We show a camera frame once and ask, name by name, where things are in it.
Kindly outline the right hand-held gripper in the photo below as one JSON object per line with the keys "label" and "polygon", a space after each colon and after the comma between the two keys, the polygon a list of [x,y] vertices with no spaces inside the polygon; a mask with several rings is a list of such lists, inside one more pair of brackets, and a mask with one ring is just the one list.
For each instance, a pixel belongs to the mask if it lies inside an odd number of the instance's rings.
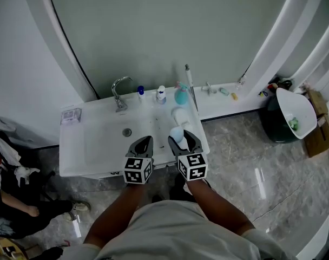
{"label": "right hand-held gripper", "polygon": [[205,179],[208,171],[206,154],[203,152],[200,139],[188,130],[184,130],[184,138],[187,141],[188,149],[193,154],[186,154],[174,138],[168,137],[169,147],[174,156],[177,157],[177,167],[186,181]]}

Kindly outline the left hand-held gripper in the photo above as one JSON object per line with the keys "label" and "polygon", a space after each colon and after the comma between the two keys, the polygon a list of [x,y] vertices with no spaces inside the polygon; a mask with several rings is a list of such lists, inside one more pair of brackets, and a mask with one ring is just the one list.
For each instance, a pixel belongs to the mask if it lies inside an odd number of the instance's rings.
{"label": "left hand-held gripper", "polygon": [[129,147],[123,162],[123,177],[127,184],[144,185],[153,172],[152,136],[144,136]]}

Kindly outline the person's right forearm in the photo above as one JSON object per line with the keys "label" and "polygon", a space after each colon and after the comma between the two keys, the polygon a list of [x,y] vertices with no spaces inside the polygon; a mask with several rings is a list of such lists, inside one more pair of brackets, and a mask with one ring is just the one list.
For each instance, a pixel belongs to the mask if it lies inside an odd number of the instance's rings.
{"label": "person's right forearm", "polygon": [[212,190],[203,180],[188,181],[187,186],[211,222],[239,236],[254,229],[254,225],[243,212]]}

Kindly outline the person's left forearm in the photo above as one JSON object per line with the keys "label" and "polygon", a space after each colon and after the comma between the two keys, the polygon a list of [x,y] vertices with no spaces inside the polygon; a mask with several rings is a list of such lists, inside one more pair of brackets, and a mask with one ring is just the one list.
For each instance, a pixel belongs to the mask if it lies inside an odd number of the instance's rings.
{"label": "person's left forearm", "polygon": [[118,198],[94,221],[84,244],[103,248],[128,227],[144,191],[145,185],[129,184]]}

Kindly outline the white vanity sink cabinet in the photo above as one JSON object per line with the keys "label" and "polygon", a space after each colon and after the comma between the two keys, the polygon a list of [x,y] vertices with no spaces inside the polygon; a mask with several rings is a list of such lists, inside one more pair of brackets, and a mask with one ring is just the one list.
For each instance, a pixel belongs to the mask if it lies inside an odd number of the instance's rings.
{"label": "white vanity sink cabinet", "polygon": [[177,125],[171,112],[179,105],[173,88],[166,93],[163,105],[157,103],[154,90],[145,92],[142,103],[137,93],[123,95],[128,109],[121,112],[116,112],[112,97],[62,109],[63,112],[80,108],[82,113],[80,123],[60,125],[60,176],[93,179],[120,176],[129,146],[147,135],[154,139],[155,168],[174,165],[168,136]]}

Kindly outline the teal spray bottle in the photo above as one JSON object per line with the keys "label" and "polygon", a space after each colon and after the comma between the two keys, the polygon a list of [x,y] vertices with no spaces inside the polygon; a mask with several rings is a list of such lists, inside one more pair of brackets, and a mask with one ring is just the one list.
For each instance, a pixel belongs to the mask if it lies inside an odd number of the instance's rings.
{"label": "teal spray bottle", "polygon": [[184,105],[188,100],[188,87],[184,83],[178,81],[175,88],[176,92],[174,94],[174,98],[176,103],[179,105]]}

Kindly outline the white pump dispenser bottle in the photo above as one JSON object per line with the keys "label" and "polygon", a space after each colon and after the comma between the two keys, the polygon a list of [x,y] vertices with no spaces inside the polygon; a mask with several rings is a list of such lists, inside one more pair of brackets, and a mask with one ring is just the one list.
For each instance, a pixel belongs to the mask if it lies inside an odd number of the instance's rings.
{"label": "white pump dispenser bottle", "polygon": [[166,103],[166,88],[165,86],[159,86],[156,91],[156,101],[157,103],[163,105]]}

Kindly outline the small white tap fitting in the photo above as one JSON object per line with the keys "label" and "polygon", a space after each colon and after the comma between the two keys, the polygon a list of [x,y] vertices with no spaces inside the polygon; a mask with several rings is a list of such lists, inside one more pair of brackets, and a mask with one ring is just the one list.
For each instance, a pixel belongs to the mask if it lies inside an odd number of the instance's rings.
{"label": "small white tap fitting", "polygon": [[212,86],[209,84],[209,82],[206,82],[206,84],[201,87],[201,90],[203,92],[206,92],[208,95],[217,93],[217,90],[212,88]]}

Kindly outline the clear plastic box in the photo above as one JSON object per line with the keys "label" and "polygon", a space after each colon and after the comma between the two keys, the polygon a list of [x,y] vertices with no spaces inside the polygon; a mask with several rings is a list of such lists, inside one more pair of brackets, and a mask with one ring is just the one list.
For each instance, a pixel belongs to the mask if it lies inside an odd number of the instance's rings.
{"label": "clear plastic box", "polygon": [[73,125],[81,122],[81,113],[80,108],[65,110],[61,113],[61,122],[60,125]]}

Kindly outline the person's white shirt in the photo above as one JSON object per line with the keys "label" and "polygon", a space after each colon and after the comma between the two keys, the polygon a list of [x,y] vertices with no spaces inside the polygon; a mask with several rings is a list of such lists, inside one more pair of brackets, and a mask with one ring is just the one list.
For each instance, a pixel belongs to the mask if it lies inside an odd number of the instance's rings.
{"label": "person's white shirt", "polygon": [[297,260],[267,233],[238,236],[210,222],[198,204],[164,200],[137,210],[127,229],[103,248],[81,244],[61,260]]}

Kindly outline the dark green white tub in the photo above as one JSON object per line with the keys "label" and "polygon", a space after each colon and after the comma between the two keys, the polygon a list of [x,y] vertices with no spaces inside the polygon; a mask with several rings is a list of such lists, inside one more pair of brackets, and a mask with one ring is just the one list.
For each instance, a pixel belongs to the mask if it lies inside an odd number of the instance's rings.
{"label": "dark green white tub", "polygon": [[[299,128],[294,131],[288,121],[296,117]],[[317,125],[316,114],[309,100],[283,88],[278,88],[267,106],[260,111],[260,120],[268,138],[276,143],[290,143],[301,140]]]}

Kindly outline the white crumpled cloth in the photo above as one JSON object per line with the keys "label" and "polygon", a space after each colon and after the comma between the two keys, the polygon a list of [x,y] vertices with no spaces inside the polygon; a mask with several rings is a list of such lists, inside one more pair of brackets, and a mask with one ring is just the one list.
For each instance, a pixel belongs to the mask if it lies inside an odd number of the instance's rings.
{"label": "white crumpled cloth", "polygon": [[26,185],[29,185],[29,177],[34,172],[40,172],[37,168],[28,168],[24,166],[19,166],[14,170],[14,175],[17,179],[18,186],[21,186],[21,179],[23,178]]}

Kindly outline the cardboard box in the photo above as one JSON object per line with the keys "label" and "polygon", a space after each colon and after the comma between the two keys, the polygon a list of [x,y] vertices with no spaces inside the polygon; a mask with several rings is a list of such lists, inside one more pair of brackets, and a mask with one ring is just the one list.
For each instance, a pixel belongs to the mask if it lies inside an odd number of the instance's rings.
{"label": "cardboard box", "polygon": [[329,149],[329,107],[322,94],[309,90],[306,97],[314,108],[317,125],[305,138],[307,154],[310,158]]}

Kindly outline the long white handled tool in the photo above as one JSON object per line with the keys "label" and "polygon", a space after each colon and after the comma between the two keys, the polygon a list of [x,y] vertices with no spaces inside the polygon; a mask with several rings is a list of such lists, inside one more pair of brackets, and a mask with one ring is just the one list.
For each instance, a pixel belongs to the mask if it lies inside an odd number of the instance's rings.
{"label": "long white handled tool", "polygon": [[194,92],[192,74],[191,74],[190,67],[189,67],[188,64],[185,64],[185,72],[186,72],[186,76],[187,76],[187,80],[188,80],[190,93],[191,93],[191,96],[193,98],[196,110],[198,111],[198,105],[197,105],[197,102],[196,102],[196,97],[195,97],[195,92]]}

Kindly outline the large wall mirror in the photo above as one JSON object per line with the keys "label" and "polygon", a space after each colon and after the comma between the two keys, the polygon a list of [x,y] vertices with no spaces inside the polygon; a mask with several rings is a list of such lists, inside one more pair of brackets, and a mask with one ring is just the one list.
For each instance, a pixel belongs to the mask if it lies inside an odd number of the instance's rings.
{"label": "large wall mirror", "polygon": [[101,98],[236,82],[255,59],[285,0],[52,0],[79,64]]}

